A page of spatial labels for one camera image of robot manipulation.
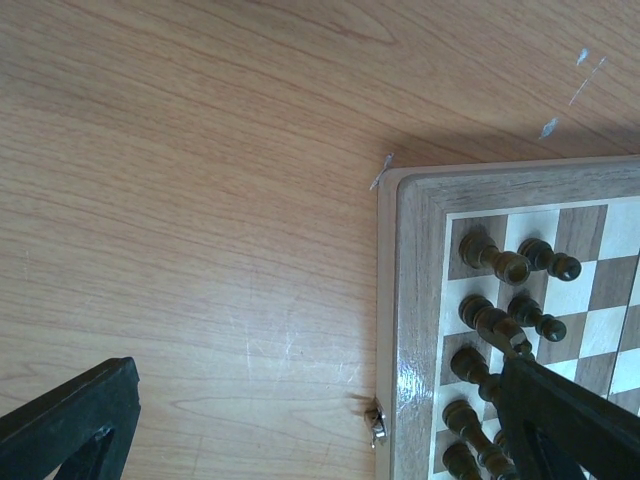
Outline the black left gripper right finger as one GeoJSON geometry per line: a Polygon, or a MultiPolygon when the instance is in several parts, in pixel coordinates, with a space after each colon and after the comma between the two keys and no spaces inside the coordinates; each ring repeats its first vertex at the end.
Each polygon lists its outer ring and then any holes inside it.
{"type": "Polygon", "coordinates": [[[497,411],[522,479],[639,477],[639,417],[534,361],[505,362],[497,411]]]}

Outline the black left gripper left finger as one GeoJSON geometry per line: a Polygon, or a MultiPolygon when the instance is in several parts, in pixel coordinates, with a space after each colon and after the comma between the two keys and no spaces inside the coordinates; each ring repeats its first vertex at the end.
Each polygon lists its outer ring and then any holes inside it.
{"type": "Polygon", "coordinates": [[[3,479],[119,479],[139,420],[133,358],[111,358],[1,417],[3,479]]]}

